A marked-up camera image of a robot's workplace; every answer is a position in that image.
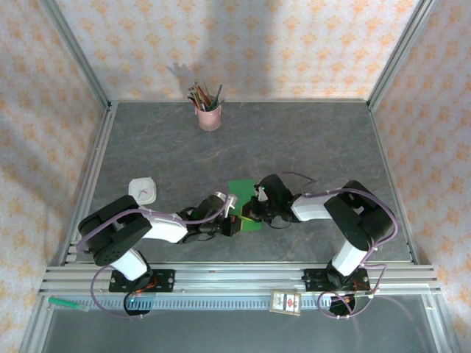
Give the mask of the white square dish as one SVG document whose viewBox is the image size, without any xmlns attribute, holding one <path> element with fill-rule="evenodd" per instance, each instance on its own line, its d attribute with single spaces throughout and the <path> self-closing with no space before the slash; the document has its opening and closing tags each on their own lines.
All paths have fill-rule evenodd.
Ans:
<svg viewBox="0 0 471 353">
<path fill-rule="evenodd" d="M 156 184 L 151 177 L 132 179 L 128 184 L 128 194 L 139 205 L 152 204 L 157 198 Z"/>
</svg>

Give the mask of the playing card box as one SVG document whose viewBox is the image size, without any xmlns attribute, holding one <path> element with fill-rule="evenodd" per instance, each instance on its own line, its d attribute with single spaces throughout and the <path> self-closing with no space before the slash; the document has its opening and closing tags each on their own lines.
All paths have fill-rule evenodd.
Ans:
<svg viewBox="0 0 471 353">
<path fill-rule="evenodd" d="M 269 301 L 269 311 L 287 315 L 301 315 L 302 296 L 300 293 L 273 290 Z"/>
</svg>

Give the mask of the pink pen cup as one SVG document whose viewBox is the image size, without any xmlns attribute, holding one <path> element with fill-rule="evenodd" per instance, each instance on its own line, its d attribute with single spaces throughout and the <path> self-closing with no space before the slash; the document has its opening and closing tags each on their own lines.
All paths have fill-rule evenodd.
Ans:
<svg viewBox="0 0 471 353">
<path fill-rule="evenodd" d="M 215 107 L 205 107 L 203 110 L 194 108 L 199 127 L 207 132 L 214 131 L 221 126 L 222 104 L 218 101 Z"/>
</svg>

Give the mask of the yellow pencil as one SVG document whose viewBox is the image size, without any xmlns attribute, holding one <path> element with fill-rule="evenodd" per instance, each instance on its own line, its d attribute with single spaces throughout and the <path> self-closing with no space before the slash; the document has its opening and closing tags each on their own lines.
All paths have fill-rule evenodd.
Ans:
<svg viewBox="0 0 471 353">
<path fill-rule="evenodd" d="M 194 96 L 194 100 L 197 101 L 197 104 L 199 105 L 199 109 L 204 110 L 206 107 L 207 97 L 197 82 L 192 86 L 191 92 Z"/>
</svg>

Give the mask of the green marker pen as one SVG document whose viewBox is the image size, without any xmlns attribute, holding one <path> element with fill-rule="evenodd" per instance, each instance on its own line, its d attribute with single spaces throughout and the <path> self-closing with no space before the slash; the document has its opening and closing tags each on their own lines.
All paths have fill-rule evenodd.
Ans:
<svg viewBox="0 0 471 353">
<path fill-rule="evenodd" d="M 72 302 L 72 301 L 57 298 L 57 297 L 49 297 L 48 298 L 48 303 L 53 304 L 53 305 L 57 305 L 57 306 L 61 306 L 61 307 L 66 307 L 66 308 L 73 309 L 73 310 L 79 310 L 79 311 L 82 311 L 82 312 L 85 312 L 85 313 L 88 313 L 89 310 L 90 310 L 89 306 L 87 306 L 85 304 L 80 304 L 80 303 L 77 303 L 77 302 Z"/>
</svg>

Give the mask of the wide aluminium base rail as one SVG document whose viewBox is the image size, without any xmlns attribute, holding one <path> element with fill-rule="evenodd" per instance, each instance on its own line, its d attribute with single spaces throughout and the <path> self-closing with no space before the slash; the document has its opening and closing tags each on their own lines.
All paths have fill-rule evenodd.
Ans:
<svg viewBox="0 0 471 353">
<path fill-rule="evenodd" d="M 305 292 L 304 270 L 325 268 L 324 263 L 153 263 L 153 268 L 175 271 L 174 293 L 207 295 L 262 295 L 271 290 Z M 432 265 L 388 263 L 368 265 L 370 285 L 379 285 L 378 295 L 438 293 L 440 284 Z M 68 263 L 46 269 L 39 293 L 85 296 L 98 268 L 92 263 Z"/>
</svg>

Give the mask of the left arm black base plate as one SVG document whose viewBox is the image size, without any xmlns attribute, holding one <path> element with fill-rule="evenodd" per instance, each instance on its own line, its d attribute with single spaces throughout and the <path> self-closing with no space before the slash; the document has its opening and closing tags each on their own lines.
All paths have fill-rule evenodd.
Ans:
<svg viewBox="0 0 471 353">
<path fill-rule="evenodd" d="M 151 269 L 143 276 L 131 281 L 121 272 L 113 270 L 108 290 L 111 293 L 171 293 L 174 287 L 175 270 Z"/>
</svg>

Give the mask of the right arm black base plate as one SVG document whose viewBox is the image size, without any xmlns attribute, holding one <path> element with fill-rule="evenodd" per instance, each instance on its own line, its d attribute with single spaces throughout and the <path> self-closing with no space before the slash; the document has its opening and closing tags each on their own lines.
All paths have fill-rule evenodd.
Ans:
<svg viewBox="0 0 471 353">
<path fill-rule="evenodd" d="M 344 276 L 334 268 L 309 268 L 302 280 L 307 292 L 371 290 L 369 276 L 364 268 L 358 268 Z"/>
</svg>

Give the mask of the aluminium side rail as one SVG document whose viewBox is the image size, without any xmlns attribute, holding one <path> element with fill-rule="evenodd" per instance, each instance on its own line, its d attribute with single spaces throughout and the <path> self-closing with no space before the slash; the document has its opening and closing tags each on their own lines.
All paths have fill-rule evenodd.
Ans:
<svg viewBox="0 0 471 353">
<path fill-rule="evenodd" d="M 105 155 L 107 142 L 109 140 L 114 118 L 116 116 L 117 107 L 118 102 L 112 101 L 110 106 L 104 111 L 102 122 L 99 125 L 99 130 L 93 143 L 90 156 L 87 159 L 85 176 L 82 181 L 82 186 L 79 189 L 79 195 L 74 207 L 74 211 L 71 215 L 70 223 L 65 232 L 65 239 L 61 243 L 58 252 L 49 264 L 50 266 L 64 265 L 71 243 L 77 239 L 80 239 L 78 224 L 88 215 L 103 157 Z"/>
<path fill-rule="evenodd" d="M 398 242 L 398 237 L 402 235 L 403 243 L 407 245 L 408 253 L 410 260 L 409 262 L 414 265 L 419 265 L 421 263 L 419 259 L 419 250 L 417 248 L 416 242 L 414 241 L 414 237 L 412 235 L 411 227 L 407 219 L 406 210 L 403 205 L 403 201 L 400 196 L 400 192 L 397 187 L 397 180 L 394 176 L 392 170 L 392 163 L 387 156 L 386 145 L 383 142 L 383 138 L 381 136 L 378 122 L 375 119 L 375 114 L 373 108 L 371 107 L 370 103 L 366 103 L 370 121 L 372 123 L 372 127 L 375 132 L 375 137 L 377 138 L 380 154 L 382 157 L 382 161 L 386 170 L 386 175 L 388 178 L 389 188 L 392 193 L 392 198 L 394 200 L 394 214 L 396 215 L 396 219 L 399 226 L 398 234 L 394 237 L 393 240 L 390 240 L 385 246 L 391 245 L 393 243 Z"/>
</svg>

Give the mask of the aluminium corner post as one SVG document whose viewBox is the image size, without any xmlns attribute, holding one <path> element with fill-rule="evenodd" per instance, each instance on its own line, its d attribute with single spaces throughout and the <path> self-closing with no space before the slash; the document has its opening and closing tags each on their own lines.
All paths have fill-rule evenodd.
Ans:
<svg viewBox="0 0 471 353">
<path fill-rule="evenodd" d="M 88 83 L 96 100 L 100 103 L 102 108 L 108 110 L 110 108 L 110 100 L 105 93 L 104 88 L 98 80 L 95 72 L 93 71 L 84 51 L 82 50 L 79 41 L 74 35 L 71 27 L 69 26 L 67 19 L 63 15 L 59 4 L 56 0 L 39 0 L 42 7 L 46 11 L 47 15 L 54 24 L 56 30 L 59 33 L 62 41 L 66 45 L 69 53 L 73 57 L 75 63 L 78 65 L 85 80 Z"/>
<path fill-rule="evenodd" d="M 380 100 L 392 84 L 401 65 L 406 60 L 416 39 L 419 37 L 436 2 L 437 0 L 419 0 L 417 2 L 417 5 L 397 44 L 395 45 L 385 68 L 382 70 L 369 98 L 366 101 L 366 105 L 370 112 L 373 112 L 380 104 Z"/>
</svg>

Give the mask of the aluminium frame leg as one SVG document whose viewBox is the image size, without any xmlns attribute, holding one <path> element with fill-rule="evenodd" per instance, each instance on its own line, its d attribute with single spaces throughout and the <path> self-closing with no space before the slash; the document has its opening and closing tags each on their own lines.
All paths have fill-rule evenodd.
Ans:
<svg viewBox="0 0 471 353">
<path fill-rule="evenodd" d="M 48 296 L 39 296 L 35 302 L 19 353 L 41 353 L 54 310 Z"/>
<path fill-rule="evenodd" d="M 453 353 L 453 340 L 450 338 L 447 328 L 440 295 L 436 293 L 422 294 L 422 301 L 437 353 Z"/>
</svg>

